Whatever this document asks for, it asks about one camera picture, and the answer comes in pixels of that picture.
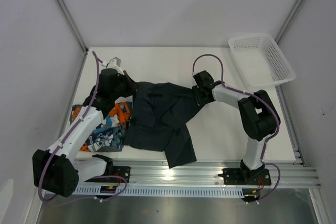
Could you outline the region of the dark green shorts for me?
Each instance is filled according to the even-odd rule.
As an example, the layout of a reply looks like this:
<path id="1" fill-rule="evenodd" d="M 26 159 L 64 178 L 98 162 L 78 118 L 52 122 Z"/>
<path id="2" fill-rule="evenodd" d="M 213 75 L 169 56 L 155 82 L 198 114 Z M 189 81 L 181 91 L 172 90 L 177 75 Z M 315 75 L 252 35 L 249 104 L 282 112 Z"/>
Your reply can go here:
<path id="1" fill-rule="evenodd" d="M 138 82 L 136 88 L 125 145 L 164 152 L 169 168 L 195 162 L 186 125 L 201 110 L 193 90 L 170 82 Z"/>

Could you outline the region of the colourful patterned shorts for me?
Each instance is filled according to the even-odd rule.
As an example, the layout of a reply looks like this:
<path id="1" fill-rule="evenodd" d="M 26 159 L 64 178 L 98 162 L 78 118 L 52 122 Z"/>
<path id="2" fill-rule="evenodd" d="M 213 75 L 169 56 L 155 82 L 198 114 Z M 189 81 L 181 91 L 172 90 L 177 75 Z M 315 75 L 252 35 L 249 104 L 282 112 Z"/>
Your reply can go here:
<path id="1" fill-rule="evenodd" d="M 82 152 L 120 152 L 132 114 L 132 102 L 115 104 L 106 118 L 90 133 Z"/>

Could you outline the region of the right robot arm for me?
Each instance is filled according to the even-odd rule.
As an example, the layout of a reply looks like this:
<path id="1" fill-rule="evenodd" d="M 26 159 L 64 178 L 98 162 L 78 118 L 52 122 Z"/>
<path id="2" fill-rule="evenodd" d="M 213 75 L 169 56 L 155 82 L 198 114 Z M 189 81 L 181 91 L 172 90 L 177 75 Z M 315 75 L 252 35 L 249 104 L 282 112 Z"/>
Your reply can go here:
<path id="1" fill-rule="evenodd" d="M 245 155 L 241 161 L 240 179 L 251 184 L 258 179 L 258 169 L 264 166 L 263 159 L 267 142 L 280 127 L 280 117 L 267 91 L 250 93 L 214 81 L 207 72 L 193 75 L 196 85 L 192 87 L 198 105 L 222 102 L 239 111 L 243 129 L 248 136 Z"/>

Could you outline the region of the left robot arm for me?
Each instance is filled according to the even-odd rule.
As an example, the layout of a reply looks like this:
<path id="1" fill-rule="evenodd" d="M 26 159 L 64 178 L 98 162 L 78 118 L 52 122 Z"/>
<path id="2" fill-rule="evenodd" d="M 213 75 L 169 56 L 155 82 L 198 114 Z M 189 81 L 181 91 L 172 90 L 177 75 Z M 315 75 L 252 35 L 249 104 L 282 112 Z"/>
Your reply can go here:
<path id="1" fill-rule="evenodd" d="M 33 180 L 39 194 L 46 190 L 69 197 L 82 182 L 90 179 L 108 182 L 114 177 L 111 158 L 96 154 L 80 163 L 75 163 L 75 158 L 92 131 L 114 108 L 115 101 L 133 91 L 134 82 L 120 67 L 100 71 L 96 85 L 70 127 L 47 150 L 33 154 Z"/>

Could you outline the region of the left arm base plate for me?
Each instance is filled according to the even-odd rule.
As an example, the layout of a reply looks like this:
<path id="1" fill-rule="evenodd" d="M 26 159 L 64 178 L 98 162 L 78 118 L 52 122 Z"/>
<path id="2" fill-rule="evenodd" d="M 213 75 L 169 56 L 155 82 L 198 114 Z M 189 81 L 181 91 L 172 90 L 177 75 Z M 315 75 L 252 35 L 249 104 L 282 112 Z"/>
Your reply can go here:
<path id="1" fill-rule="evenodd" d="M 130 175 L 131 175 L 131 167 L 130 166 L 114 166 L 112 171 L 104 173 L 103 176 L 120 176 L 129 182 Z M 124 183 L 124 181 L 120 178 L 92 178 L 87 180 L 86 182 L 91 183 Z"/>

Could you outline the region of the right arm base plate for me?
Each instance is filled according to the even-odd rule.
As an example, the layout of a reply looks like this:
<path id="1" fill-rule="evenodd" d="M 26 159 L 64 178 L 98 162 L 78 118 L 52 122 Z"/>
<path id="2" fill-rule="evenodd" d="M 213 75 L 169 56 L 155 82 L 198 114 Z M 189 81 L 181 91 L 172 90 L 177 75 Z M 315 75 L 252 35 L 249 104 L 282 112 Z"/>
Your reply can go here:
<path id="1" fill-rule="evenodd" d="M 260 182 L 261 185 L 271 185 L 269 170 L 263 167 L 257 170 L 224 168 L 217 176 L 223 178 L 225 185 L 258 186 Z"/>

